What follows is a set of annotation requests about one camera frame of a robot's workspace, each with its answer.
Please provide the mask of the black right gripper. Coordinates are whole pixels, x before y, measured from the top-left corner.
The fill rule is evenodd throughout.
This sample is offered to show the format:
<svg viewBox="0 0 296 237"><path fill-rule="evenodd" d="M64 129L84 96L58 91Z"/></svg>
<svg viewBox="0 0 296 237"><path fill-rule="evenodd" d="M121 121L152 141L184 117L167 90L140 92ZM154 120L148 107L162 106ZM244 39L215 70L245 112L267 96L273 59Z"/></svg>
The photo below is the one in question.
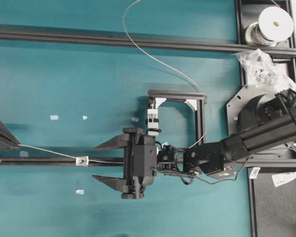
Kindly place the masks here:
<svg viewBox="0 0 296 237"><path fill-rule="evenodd" d="M155 177L155 171L153 171L157 167L155 138L145 134L141 128L124 128L123 133L99 144L93 150L102 151L126 147L124 149L124 179L99 175L92 175L92 178L121 192L122 199L141 199L145 196L146 187L153 183ZM129 135L127 146L126 134Z"/></svg>

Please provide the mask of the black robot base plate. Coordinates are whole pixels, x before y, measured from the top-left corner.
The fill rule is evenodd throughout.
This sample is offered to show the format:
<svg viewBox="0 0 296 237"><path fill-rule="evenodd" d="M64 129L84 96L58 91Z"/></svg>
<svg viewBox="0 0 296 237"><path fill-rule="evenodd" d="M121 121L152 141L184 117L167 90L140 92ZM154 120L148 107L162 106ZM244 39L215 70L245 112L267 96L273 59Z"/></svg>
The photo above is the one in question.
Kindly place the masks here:
<svg viewBox="0 0 296 237"><path fill-rule="evenodd" d="M239 113L245 105L254 97L268 94L265 89L255 85L243 86L226 104L226 115L228 125L228 136L238 132Z"/></svg>

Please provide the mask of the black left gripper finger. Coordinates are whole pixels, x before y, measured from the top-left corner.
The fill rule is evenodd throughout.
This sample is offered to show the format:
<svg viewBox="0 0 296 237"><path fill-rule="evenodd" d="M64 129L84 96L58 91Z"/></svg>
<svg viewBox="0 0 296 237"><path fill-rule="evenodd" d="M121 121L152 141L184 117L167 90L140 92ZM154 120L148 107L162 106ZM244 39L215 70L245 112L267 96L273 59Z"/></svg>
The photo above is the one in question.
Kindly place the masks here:
<svg viewBox="0 0 296 237"><path fill-rule="evenodd" d="M0 121L0 151L19 149L20 142Z"/></svg>

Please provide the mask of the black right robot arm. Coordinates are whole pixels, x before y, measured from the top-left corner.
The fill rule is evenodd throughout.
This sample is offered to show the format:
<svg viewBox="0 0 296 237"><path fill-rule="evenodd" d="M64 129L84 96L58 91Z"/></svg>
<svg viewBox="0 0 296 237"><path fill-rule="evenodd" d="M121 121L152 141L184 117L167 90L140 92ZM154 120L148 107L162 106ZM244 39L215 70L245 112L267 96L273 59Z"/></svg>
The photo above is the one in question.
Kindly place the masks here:
<svg viewBox="0 0 296 237"><path fill-rule="evenodd" d="M228 165L237 160L248 161L261 151L296 142L296 91L287 89L266 102L262 96L252 98L241 110L239 122L236 134L185 149L161 145L140 128L125 128L96 147L124 150L122 178L93 178L120 192L123 199L143 198L157 174L177 176L186 185L200 174L225 181Z"/></svg>

